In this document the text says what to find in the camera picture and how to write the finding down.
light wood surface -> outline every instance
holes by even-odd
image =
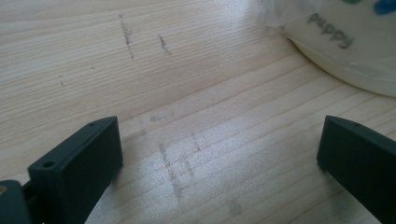
[[[119,117],[87,223],[376,223],[316,165],[326,115],[396,139],[396,100],[309,62],[256,1],[0,1],[0,179]]]

blue spot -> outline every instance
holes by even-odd
[[[379,0],[374,4],[374,11],[377,15],[387,15],[396,11],[396,0]]]

white plastic packaging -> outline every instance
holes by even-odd
[[[396,0],[261,0],[264,23],[332,75],[396,97]]]

plastic bag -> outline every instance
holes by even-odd
[[[314,63],[369,91],[396,96],[396,0],[261,0]]]

screw hole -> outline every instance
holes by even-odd
[[[46,161],[46,162],[44,162],[43,167],[44,168],[50,168],[53,165],[55,165],[54,161]]]
[[[0,195],[7,191],[7,187],[4,185],[0,185]]]

